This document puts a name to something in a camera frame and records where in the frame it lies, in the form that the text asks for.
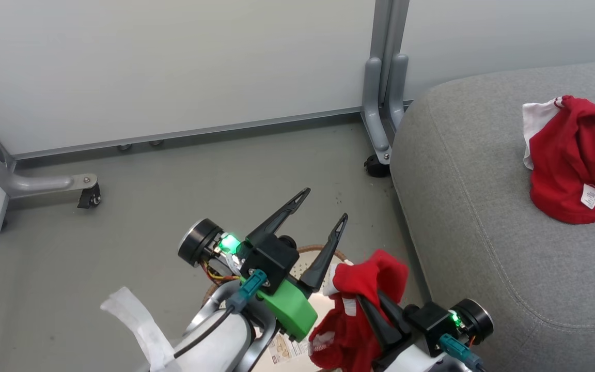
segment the metal bracket with holes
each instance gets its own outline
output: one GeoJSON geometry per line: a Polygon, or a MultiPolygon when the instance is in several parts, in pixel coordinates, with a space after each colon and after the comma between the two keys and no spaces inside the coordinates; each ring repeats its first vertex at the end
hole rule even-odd
{"type": "Polygon", "coordinates": [[[55,177],[23,177],[14,174],[14,158],[0,142],[0,187],[10,198],[28,197],[60,191],[83,190],[78,208],[100,204],[100,186],[95,174],[55,177]]]}

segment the teal connector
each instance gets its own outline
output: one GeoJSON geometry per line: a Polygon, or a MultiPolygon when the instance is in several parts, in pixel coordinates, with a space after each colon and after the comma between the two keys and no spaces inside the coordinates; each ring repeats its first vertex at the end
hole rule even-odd
{"type": "Polygon", "coordinates": [[[440,348],[451,357],[463,362],[465,367],[473,372],[480,372],[479,367],[483,365],[483,360],[450,334],[444,334],[440,337],[440,348]]]}
{"type": "Polygon", "coordinates": [[[238,292],[226,301],[227,310],[231,309],[232,314],[239,314],[267,280],[268,276],[262,270],[255,270],[241,285],[238,292]]]}

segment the white tape strip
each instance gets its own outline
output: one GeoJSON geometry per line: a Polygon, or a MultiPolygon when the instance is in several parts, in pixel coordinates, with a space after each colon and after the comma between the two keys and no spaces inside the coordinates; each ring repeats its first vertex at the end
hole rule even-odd
{"type": "Polygon", "coordinates": [[[163,369],[174,359],[174,350],[167,337],[144,304],[127,287],[110,294],[109,298],[102,302],[100,309],[116,316],[130,328],[151,365],[151,372],[163,369]]]}

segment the robotic arm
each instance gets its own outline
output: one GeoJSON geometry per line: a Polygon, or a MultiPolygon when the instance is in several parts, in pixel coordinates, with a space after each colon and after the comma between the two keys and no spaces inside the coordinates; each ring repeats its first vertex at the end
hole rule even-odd
{"type": "MultiPolygon", "coordinates": [[[[277,332],[297,341],[307,336],[317,320],[309,296],[320,289],[348,220],[343,214],[314,263],[300,278],[292,277],[297,244],[276,232],[309,192],[300,191],[243,240],[209,219],[187,231],[179,256],[201,266],[219,288],[194,316],[175,347],[174,360],[163,370],[248,372],[277,332]]],[[[491,317],[479,304],[466,299],[449,310],[433,302],[403,309],[384,293],[379,296],[383,314],[364,297],[357,298],[382,348],[373,361],[375,372],[456,370],[452,366],[486,372],[469,350],[493,333],[491,317]]],[[[148,365],[142,370],[149,370],[148,365]]]]}

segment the gray sofa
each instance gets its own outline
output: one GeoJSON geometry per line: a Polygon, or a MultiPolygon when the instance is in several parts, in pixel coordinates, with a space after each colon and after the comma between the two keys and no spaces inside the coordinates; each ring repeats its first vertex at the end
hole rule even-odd
{"type": "Polygon", "coordinates": [[[487,369],[595,371],[595,223],[551,219],[529,199],[523,103],[595,103],[595,63],[444,83],[413,103],[392,177],[432,299],[475,299],[494,335],[487,369]]]}

